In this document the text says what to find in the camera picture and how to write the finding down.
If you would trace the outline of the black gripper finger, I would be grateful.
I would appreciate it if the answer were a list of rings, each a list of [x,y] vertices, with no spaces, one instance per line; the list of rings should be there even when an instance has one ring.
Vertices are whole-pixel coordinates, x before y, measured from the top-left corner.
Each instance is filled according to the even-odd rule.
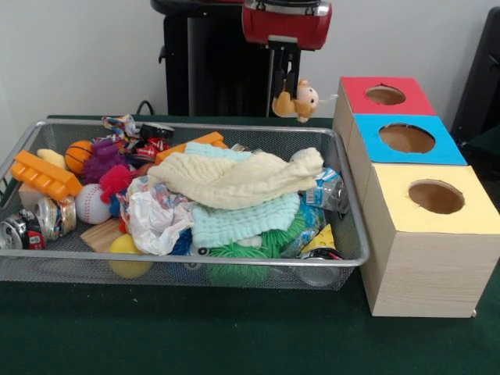
[[[297,95],[299,67],[300,67],[301,51],[293,46],[287,52],[287,92],[290,96]]]
[[[282,44],[273,44],[273,95],[279,96],[283,90],[286,68],[286,51]]]

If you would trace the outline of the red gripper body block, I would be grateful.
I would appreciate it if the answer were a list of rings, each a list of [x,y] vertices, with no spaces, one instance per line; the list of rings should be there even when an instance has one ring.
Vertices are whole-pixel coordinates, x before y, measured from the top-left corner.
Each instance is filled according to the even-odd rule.
[[[323,47],[332,17],[331,4],[244,4],[241,21],[248,42],[282,42],[302,50]]]

